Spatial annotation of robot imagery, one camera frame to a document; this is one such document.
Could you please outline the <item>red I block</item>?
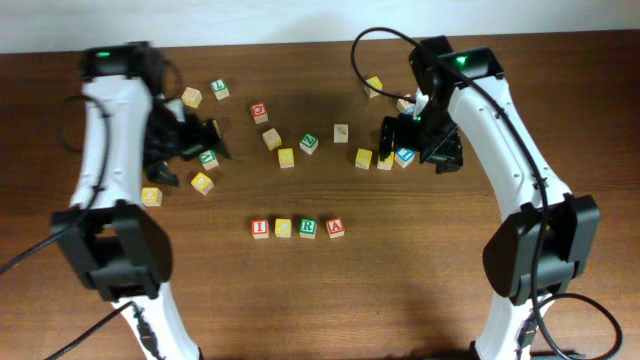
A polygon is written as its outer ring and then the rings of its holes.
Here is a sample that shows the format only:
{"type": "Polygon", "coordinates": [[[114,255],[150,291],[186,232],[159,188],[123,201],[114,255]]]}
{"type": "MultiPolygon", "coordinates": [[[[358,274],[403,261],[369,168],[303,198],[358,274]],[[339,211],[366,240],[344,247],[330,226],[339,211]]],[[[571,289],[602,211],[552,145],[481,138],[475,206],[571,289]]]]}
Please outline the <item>red I block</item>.
{"type": "Polygon", "coordinates": [[[267,219],[257,219],[251,222],[251,234],[254,239],[266,239],[269,237],[269,223],[267,219]]]}

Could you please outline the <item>yellow C block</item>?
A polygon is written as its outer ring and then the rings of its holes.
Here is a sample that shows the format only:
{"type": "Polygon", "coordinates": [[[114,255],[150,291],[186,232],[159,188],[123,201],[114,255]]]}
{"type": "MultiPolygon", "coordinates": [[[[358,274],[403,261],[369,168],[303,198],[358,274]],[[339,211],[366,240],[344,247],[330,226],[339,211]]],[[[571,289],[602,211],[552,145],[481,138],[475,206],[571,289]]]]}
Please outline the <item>yellow C block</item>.
{"type": "Polygon", "coordinates": [[[275,235],[278,238],[290,238],[292,235],[292,220],[277,218],[275,220],[275,235]]]}

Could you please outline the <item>red A block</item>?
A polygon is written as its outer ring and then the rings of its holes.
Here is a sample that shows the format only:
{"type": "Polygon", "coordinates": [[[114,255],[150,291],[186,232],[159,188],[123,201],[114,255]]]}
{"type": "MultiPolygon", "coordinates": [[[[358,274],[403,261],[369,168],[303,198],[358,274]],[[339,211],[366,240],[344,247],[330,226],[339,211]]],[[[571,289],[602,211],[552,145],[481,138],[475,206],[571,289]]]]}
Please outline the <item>red A block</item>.
{"type": "Polygon", "coordinates": [[[346,228],[341,217],[335,217],[326,221],[327,232],[330,238],[344,236],[346,228]]]}

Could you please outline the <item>green R block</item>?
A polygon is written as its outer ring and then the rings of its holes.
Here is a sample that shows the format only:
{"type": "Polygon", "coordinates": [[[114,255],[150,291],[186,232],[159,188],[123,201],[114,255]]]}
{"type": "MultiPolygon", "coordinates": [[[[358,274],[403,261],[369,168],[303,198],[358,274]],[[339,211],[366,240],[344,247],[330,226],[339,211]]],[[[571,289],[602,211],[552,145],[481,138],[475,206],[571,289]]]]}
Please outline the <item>green R block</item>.
{"type": "Polygon", "coordinates": [[[317,233],[317,221],[314,219],[302,218],[300,220],[299,235],[301,238],[314,239],[317,233]]]}

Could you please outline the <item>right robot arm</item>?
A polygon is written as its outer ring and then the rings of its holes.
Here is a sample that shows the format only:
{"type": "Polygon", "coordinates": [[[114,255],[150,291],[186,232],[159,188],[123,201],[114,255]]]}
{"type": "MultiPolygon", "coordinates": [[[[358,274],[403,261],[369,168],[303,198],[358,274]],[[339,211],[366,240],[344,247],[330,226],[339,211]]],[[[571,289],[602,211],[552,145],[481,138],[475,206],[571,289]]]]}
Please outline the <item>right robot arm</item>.
{"type": "Polygon", "coordinates": [[[504,71],[491,49],[454,51],[444,36],[413,44],[418,85],[413,113],[385,117],[379,155],[415,151],[437,172],[462,166],[467,137],[494,190],[502,224],[486,244],[483,266],[493,289],[481,335],[464,359],[530,359],[536,336],[552,359],[570,359],[552,340],[544,315],[583,274],[600,212],[554,173],[523,124],[504,71]]]}

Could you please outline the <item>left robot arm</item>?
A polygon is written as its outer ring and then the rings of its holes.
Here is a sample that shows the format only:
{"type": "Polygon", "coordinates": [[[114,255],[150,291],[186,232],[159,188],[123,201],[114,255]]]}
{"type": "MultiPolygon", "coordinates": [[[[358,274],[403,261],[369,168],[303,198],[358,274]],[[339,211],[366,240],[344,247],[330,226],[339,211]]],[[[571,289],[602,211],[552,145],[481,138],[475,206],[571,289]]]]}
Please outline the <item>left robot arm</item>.
{"type": "Polygon", "coordinates": [[[146,358],[200,359],[171,292],[171,243],[144,209],[142,181],[176,186],[169,160],[228,151],[214,120],[164,96],[170,65],[147,41],[84,52],[81,171],[52,229],[80,282],[125,318],[146,358]]]}

